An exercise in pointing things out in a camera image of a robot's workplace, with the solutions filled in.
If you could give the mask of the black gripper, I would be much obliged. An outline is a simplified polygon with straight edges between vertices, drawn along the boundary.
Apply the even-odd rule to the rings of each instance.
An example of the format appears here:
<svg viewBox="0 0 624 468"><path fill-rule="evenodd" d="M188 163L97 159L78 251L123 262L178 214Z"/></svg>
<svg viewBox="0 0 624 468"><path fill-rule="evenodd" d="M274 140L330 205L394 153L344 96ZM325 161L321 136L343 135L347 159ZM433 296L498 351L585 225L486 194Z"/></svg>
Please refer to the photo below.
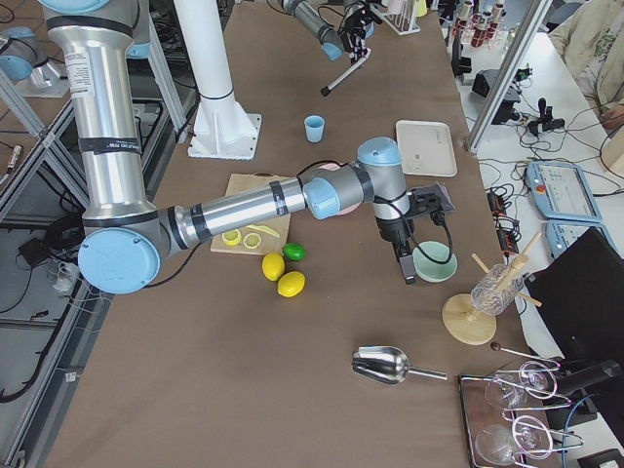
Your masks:
<svg viewBox="0 0 624 468"><path fill-rule="evenodd" d="M381 238L393 245L395 256L400 256L400 268L407 285L416 281L410 240L413 234L413 221L409 218L375 219Z"/></svg>
<svg viewBox="0 0 624 468"><path fill-rule="evenodd" d="M343 49L349 53L352 62L364 56L361 43L367 37L367 27L373 22L373 14L369 4L350 4L345 6L341 25L338 28L338 37ZM365 57L371 55L372 49L366 47Z"/></svg>

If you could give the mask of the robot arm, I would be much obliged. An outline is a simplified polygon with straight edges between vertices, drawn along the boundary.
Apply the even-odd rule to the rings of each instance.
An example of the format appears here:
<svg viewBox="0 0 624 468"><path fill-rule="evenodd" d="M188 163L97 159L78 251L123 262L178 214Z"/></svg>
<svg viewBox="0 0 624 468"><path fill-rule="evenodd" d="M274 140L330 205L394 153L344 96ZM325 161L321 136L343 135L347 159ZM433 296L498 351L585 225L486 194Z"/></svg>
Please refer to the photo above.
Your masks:
<svg viewBox="0 0 624 468"><path fill-rule="evenodd" d="M346 54L352 63L369 53L366 39L373 34L373 24L382 19L373 11L374 1L343 1L339 26L325 21L308 1L278 1L280 9L297 19L321 44L322 52L331 61Z"/></svg>
<svg viewBox="0 0 624 468"><path fill-rule="evenodd" d="M255 222L308 210L318 219L363 203L373 206L381 237L410 243L409 193L396 141L376 137L334 171L300 175L185 208L156 208L148 199L133 112L127 59L149 44L145 1L46 1L50 38L61 48L88 186L82 276L106 293L147 287L171 256Z"/></svg>

